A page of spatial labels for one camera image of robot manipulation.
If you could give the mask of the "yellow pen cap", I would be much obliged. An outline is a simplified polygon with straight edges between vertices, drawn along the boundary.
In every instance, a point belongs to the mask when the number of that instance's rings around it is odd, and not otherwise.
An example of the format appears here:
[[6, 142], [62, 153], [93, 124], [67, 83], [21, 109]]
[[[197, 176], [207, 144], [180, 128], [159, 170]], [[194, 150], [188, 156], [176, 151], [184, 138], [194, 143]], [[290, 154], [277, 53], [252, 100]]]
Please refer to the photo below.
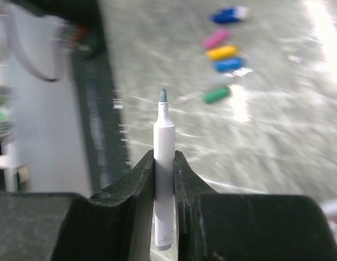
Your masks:
[[226, 45], [219, 48], [211, 49], [207, 51], [207, 56], [212, 61], [218, 61], [230, 57], [234, 57], [238, 54], [238, 48], [232, 45]]

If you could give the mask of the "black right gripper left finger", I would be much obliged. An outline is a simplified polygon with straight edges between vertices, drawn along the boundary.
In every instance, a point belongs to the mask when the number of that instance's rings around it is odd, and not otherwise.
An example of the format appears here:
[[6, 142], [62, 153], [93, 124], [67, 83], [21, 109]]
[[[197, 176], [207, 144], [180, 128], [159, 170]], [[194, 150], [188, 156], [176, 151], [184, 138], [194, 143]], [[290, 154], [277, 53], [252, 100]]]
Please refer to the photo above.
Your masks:
[[149, 260], [154, 157], [90, 198], [0, 192], [0, 260]]

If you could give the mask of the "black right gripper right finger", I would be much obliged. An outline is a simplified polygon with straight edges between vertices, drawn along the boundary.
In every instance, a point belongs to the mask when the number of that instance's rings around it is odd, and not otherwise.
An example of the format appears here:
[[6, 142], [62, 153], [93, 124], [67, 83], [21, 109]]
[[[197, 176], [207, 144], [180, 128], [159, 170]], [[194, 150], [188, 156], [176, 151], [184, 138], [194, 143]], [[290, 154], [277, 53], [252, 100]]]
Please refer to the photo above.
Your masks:
[[337, 260], [320, 206], [304, 195], [222, 194], [174, 159], [179, 260]]

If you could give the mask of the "dark blue white pen cap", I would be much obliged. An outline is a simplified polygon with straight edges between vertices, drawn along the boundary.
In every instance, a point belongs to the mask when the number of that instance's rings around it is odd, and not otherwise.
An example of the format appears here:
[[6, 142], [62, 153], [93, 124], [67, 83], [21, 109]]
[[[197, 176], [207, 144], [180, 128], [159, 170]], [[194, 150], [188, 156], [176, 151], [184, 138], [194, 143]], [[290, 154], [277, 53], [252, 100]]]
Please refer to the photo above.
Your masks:
[[249, 8], [245, 6], [234, 6], [222, 9], [211, 15], [211, 20], [217, 24], [227, 24], [244, 21], [249, 17]]

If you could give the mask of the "pink pen cap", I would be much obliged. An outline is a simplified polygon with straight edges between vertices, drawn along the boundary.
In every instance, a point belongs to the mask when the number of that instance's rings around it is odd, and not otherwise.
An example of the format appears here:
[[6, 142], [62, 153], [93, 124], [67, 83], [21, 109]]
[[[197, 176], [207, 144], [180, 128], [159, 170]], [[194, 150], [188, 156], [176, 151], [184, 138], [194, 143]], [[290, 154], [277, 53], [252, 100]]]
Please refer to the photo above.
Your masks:
[[205, 49], [213, 49], [216, 48], [219, 44], [221, 44], [225, 40], [227, 40], [229, 37], [230, 37], [229, 30], [225, 28], [220, 28], [215, 32], [213, 32], [210, 36], [205, 38], [202, 41], [202, 46]]

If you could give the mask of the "gray cap marker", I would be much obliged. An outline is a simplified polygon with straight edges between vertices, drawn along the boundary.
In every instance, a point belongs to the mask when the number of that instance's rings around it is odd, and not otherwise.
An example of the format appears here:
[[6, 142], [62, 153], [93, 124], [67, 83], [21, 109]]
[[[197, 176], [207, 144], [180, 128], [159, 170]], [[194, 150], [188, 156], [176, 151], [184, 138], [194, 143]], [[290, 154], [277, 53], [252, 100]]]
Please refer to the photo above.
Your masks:
[[174, 239], [174, 157], [176, 127], [169, 118], [166, 89], [161, 89], [158, 117], [153, 125], [154, 243], [159, 251], [171, 248]]

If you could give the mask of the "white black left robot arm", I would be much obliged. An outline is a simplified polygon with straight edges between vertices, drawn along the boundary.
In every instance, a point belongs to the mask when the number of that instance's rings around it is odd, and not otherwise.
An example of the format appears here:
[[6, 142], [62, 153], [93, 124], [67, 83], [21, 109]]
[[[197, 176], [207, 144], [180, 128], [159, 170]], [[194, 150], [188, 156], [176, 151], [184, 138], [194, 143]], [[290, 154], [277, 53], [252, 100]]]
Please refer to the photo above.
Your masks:
[[[47, 33], [38, 25], [18, 28], [13, 5], [36, 17], [55, 16], [66, 24], [56, 26], [49, 44]], [[88, 83], [101, 82], [104, 70], [91, 65], [93, 60], [106, 53], [99, 1], [0, 1], [0, 11], [6, 15], [7, 47], [32, 77], [46, 83], [60, 81], [65, 72], [63, 49], [68, 47], [74, 51], [89, 40], [89, 50], [85, 54], [72, 54], [72, 61], [88, 64], [85, 74]]]

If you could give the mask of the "clear pen cap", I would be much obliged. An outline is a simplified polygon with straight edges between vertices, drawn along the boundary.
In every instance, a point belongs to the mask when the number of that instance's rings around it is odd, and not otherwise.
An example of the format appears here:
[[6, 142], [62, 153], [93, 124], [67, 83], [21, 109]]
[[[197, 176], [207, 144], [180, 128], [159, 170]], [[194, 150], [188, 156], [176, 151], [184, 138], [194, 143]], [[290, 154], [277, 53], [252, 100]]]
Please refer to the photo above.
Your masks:
[[197, 97], [205, 92], [213, 91], [219, 87], [229, 86], [233, 84], [236, 79], [237, 75], [234, 73], [222, 73], [214, 75], [213, 77], [205, 80], [202, 84], [200, 84], [195, 91], [185, 94], [183, 96], [179, 96], [176, 101], [184, 102], [194, 97]]

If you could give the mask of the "light blue pen cap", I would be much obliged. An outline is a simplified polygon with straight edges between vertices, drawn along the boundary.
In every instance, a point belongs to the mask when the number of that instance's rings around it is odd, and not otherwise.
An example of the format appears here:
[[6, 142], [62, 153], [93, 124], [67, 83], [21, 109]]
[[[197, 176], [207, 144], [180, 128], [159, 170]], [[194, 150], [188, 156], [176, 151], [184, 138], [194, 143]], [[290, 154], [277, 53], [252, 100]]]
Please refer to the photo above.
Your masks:
[[244, 60], [239, 57], [233, 57], [213, 63], [214, 69], [219, 72], [234, 71], [240, 69], [244, 65]]

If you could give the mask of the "green pen cap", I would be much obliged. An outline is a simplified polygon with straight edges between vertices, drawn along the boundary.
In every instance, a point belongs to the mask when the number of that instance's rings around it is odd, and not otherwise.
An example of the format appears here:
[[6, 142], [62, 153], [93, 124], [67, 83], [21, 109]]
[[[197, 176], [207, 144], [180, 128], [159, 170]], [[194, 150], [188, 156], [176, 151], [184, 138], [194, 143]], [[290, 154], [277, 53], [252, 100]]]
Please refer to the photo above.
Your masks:
[[230, 96], [230, 88], [227, 86], [223, 86], [204, 93], [202, 95], [202, 101], [206, 104], [212, 104], [229, 96]]

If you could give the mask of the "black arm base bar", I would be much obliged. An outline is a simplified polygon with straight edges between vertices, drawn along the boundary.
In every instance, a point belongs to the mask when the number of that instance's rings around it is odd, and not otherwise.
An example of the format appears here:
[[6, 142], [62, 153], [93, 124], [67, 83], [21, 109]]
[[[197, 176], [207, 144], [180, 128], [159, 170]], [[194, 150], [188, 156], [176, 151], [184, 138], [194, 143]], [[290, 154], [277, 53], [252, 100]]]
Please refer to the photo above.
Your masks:
[[105, 50], [71, 54], [91, 191], [98, 192], [130, 170], [122, 101]]

